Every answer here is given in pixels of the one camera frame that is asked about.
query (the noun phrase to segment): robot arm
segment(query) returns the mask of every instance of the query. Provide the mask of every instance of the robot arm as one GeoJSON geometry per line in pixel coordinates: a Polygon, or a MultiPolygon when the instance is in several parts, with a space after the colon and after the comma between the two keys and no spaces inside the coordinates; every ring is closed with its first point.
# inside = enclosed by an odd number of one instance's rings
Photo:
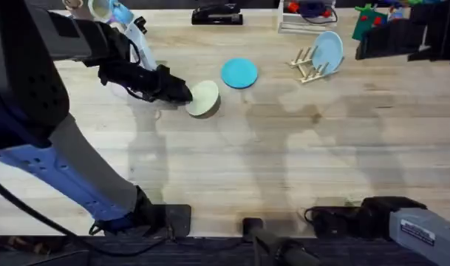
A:
{"type": "Polygon", "coordinates": [[[111,233],[144,225],[156,231],[164,226],[163,212],[88,144],[69,114],[53,61],[99,66],[103,84],[119,83],[144,100],[191,100],[185,81],[168,68],[148,71],[131,63],[131,45],[106,24],[28,7],[23,0],[0,0],[0,161],[76,201],[111,233]]]}

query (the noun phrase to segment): blue plate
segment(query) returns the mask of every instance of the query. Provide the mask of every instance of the blue plate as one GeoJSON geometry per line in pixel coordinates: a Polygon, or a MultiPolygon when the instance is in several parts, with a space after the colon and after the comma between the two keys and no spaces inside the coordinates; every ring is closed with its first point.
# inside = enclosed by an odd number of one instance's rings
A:
{"type": "Polygon", "coordinates": [[[341,41],[338,34],[330,31],[320,34],[315,40],[315,43],[313,43],[313,47],[317,47],[312,58],[312,63],[315,68],[319,65],[324,67],[328,62],[329,64],[323,75],[337,70],[343,61],[343,41],[341,41]]]}
{"type": "Polygon", "coordinates": [[[234,58],[226,62],[222,68],[222,79],[234,89],[244,89],[257,81],[257,67],[244,58],[234,58]]]}

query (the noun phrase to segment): white plate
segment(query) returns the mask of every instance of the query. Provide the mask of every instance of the white plate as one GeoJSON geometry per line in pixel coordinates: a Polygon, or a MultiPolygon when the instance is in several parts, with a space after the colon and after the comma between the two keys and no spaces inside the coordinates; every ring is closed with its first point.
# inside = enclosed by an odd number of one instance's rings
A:
{"type": "Polygon", "coordinates": [[[218,86],[214,81],[202,81],[190,89],[194,100],[185,106],[190,115],[203,115],[215,105],[219,97],[218,86]]]}

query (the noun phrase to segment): red toy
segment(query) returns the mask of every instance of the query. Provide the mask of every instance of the red toy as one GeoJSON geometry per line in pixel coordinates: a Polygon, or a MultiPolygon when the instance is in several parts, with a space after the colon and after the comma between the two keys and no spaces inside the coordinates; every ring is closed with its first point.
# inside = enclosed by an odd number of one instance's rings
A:
{"type": "Polygon", "coordinates": [[[298,13],[300,9],[299,3],[291,2],[289,4],[289,11],[292,13],[298,13]]]}

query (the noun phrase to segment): blue disc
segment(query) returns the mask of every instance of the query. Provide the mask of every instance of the blue disc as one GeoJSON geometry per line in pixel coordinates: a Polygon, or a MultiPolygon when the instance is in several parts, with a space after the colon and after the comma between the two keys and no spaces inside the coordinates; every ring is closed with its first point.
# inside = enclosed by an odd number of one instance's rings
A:
{"type": "Polygon", "coordinates": [[[244,58],[234,58],[222,68],[222,79],[234,89],[244,89],[257,81],[257,67],[244,58]]]}

